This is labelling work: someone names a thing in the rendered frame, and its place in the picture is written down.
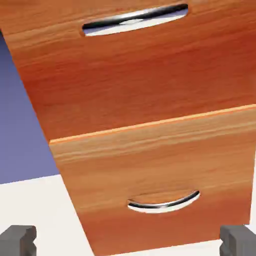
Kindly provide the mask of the small wooden drawer front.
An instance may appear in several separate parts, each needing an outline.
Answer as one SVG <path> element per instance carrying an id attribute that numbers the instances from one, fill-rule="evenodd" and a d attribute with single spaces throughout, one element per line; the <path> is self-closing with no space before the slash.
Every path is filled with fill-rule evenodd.
<path id="1" fill-rule="evenodd" d="M 94 256 L 219 238 L 250 222 L 256 103 L 51 140 Z M 200 197 L 180 210 L 127 207 Z"/>

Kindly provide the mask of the wooden cabinet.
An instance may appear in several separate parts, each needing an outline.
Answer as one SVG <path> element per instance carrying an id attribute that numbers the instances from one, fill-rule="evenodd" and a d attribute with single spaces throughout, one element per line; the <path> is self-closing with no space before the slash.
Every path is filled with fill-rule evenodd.
<path id="1" fill-rule="evenodd" d="M 93 256 L 249 223 L 256 0 L 0 0 L 0 30 Z"/>

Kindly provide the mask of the large wooden drawer front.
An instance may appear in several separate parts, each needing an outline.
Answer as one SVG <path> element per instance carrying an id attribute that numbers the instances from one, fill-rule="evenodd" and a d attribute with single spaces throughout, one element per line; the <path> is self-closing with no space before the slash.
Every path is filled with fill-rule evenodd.
<path id="1" fill-rule="evenodd" d="M 82 32 L 181 3 L 175 21 Z M 0 0 L 0 30 L 47 140 L 256 104 L 256 0 Z"/>

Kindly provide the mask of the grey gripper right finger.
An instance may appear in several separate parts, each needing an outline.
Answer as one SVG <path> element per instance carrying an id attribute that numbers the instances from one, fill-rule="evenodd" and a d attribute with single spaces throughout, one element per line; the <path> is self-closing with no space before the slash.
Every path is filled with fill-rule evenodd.
<path id="1" fill-rule="evenodd" d="M 219 256 L 256 256 L 256 234 L 245 225 L 222 225 Z"/>

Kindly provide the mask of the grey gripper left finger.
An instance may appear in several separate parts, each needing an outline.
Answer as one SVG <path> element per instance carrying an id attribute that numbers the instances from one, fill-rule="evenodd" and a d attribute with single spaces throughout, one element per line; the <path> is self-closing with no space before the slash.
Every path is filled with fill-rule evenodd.
<path id="1" fill-rule="evenodd" d="M 37 256 L 34 225 L 11 225 L 0 234 L 0 256 Z"/>

